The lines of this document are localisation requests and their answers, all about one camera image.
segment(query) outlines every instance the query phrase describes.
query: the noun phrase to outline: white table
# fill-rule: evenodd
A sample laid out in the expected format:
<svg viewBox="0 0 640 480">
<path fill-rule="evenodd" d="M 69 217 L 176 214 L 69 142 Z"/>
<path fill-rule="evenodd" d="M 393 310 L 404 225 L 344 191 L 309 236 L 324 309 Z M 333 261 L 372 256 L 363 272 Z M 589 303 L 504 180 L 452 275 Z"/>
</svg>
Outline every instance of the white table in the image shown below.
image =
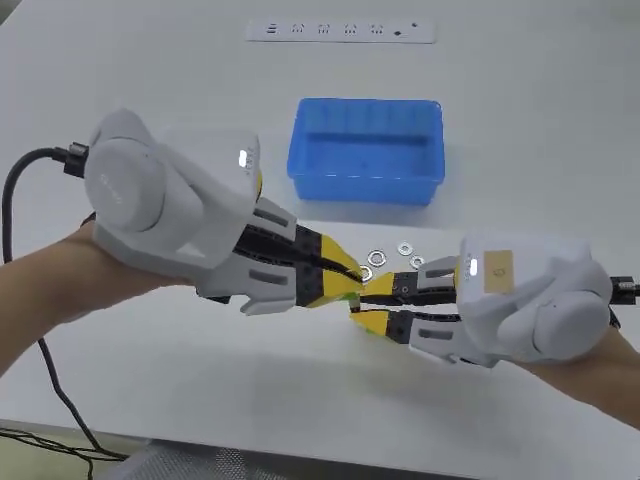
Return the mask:
<svg viewBox="0 0 640 480">
<path fill-rule="evenodd" d="M 438 43 L 243 41 L 250 17 L 362 12 L 433 18 Z M 437 229 L 491 226 L 587 236 L 612 274 L 638 274 L 639 19 L 633 0 L 24 0 L 0 27 L 0 177 L 24 152 L 84 141 L 128 106 L 156 131 L 256 130 L 266 196 L 329 222 L 310 225 L 362 259 L 400 240 L 451 254 L 461 234 Z M 448 176 L 435 203 L 297 201 L 284 164 L 306 96 L 441 102 Z M 88 208 L 79 181 L 34 166 L 16 197 L 16 253 L 61 237 Z M 619 311 L 640 346 L 638 312 Z M 49 341 L 99 431 L 484 478 L 640 475 L 630 428 L 515 367 L 425 363 L 365 335 L 341 305 L 244 318 L 174 289 Z M 35 350 L 0 381 L 0 418 L 73 426 Z"/>
</svg>

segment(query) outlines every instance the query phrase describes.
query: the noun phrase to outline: human hand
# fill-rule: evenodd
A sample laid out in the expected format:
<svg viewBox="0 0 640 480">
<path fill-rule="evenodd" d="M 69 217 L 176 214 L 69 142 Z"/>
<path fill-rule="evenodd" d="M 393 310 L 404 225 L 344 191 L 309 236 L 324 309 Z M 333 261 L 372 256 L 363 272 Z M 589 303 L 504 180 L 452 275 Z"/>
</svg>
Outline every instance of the human hand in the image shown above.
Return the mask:
<svg viewBox="0 0 640 480">
<path fill-rule="evenodd" d="M 75 317 L 160 287 L 188 284 L 120 263 L 93 242 L 93 226 L 89 222 L 56 244 L 58 255 L 68 259 L 64 276 L 75 288 L 66 295 L 66 301 L 77 311 Z"/>
<path fill-rule="evenodd" d="M 562 393 L 640 429 L 640 354 L 617 328 L 587 355 L 559 365 L 518 364 Z"/>
</svg>

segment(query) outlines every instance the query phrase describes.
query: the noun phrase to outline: power strip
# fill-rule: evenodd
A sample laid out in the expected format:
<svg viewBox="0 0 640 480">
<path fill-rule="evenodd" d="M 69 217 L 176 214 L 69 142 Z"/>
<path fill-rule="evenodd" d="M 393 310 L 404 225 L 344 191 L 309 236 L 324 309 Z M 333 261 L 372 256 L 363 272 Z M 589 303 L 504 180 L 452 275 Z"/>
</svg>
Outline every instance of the power strip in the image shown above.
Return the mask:
<svg viewBox="0 0 640 480">
<path fill-rule="evenodd" d="M 424 18 L 265 18 L 249 22 L 246 39 L 250 42 L 428 44 L 436 42 L 436 26 Z"/>
</svg>

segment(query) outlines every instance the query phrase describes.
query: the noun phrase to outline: blue plastic bin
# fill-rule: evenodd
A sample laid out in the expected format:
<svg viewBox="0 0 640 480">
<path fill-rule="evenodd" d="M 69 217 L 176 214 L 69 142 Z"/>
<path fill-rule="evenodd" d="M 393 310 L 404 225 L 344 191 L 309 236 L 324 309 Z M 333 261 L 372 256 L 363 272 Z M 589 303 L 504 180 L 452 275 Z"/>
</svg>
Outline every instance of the blue plastic bin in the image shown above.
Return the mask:
<svg viewBox="0 0 640 480">
<path fill-rule="evenodd" d="M 305 98 L 287 172 L 305 200 L 428 205 L 445 175 L 440 104 Z"/>
</svg>

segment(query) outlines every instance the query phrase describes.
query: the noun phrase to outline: human arm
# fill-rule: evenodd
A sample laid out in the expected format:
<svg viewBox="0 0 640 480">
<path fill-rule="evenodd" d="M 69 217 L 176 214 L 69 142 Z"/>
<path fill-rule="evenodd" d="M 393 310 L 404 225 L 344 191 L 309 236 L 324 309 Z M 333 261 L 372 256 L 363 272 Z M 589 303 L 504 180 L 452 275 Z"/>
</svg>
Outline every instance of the human arm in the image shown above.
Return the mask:
<svg viewBox="0 0 640 480">
<path fill-rule="evenodd" d="M 616 328 L 579 360 L 520 366 L 573 399 L 640 429 L 640 353 Z"/>
<path fill-rule="evenodd" d="M 0 267 L 0 375 L 56 325 L 174 280 L 127 267 L 91 240 L 93 224 Z"/>
</svg>

